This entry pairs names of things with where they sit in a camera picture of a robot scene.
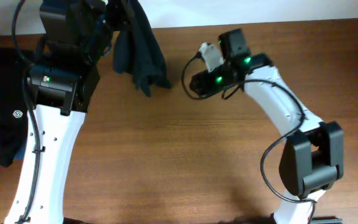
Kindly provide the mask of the dark green t-shirt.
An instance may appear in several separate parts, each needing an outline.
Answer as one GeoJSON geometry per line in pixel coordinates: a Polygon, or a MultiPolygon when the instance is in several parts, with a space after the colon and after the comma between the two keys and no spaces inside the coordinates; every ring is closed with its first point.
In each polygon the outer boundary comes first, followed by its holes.
{"type": "Polygon", "coordinates": [[[109,1],[106,21],[119,33],[113,49],[114,71],[132,75],[136,90],[148,97],[152,85],[171,89],[165,58],[140,2],[109,1]]]}

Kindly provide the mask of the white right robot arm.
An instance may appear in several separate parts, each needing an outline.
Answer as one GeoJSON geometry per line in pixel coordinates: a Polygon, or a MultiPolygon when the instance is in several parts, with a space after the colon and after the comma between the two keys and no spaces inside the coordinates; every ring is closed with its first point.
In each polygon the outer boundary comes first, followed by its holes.
{"type": "Polygon", "coordinates": [[[342,219],[316,217],[318,200],[344,175],[344,132],[325,122],[291,91],[278,68],[264,53],[253,54],[240,29],[221,34],[217,44],[201,44],[195,58],[206,68],[184,85],[194,100],[216,94],[230,98],[241,90],[263,109],[278,129],[283,153],[278,167],[284,193],[279,207],[253,223],[341,223],[342,219]]]}

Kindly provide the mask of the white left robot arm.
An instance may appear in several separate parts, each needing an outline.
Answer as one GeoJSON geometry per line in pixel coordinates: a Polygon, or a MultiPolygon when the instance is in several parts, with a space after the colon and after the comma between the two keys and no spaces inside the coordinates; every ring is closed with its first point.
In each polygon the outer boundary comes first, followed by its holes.
{"type": "Polygon", "coordinates": [[[26,61],[29,120],[21,175],[6,223],[68,223],[63,195],[73,146],[111,48],[108,1],[44,1],[45,34],[26,61]]]}

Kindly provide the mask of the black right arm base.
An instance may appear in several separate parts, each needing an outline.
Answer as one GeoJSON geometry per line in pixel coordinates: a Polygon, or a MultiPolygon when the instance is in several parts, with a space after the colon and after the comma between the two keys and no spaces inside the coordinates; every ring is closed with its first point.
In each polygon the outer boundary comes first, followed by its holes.
{"type": "Polygon", "coordinates": [[[344,224],[342,218],[338,217],[316,217],[312,218],[310,224],[344,224]]]}

